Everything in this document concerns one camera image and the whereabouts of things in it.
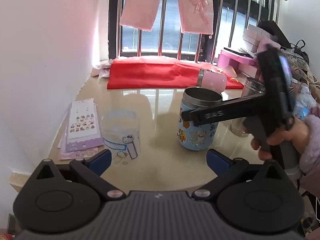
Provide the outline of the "person's right hand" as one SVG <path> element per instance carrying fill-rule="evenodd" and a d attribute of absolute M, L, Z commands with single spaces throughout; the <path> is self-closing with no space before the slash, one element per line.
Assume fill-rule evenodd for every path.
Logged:
<path fill-rule="evenodd" d="M 302 155 L 309 143 L 310 128 L 302 120 L 295 118 L 293 127 L 287 131 L 285 127 L 278 128 L 276 131 L 267 138 L 267 143 L 270 146 L 276 146 L 284 141 L 292 142 L 297 152 Z M 263 151 L 260 146 L 259 140 L 253 138 L 251 141 L 253 150 L 258 151 L 258 157 L 262 161 L 272 159 L 272 154 Z"/>

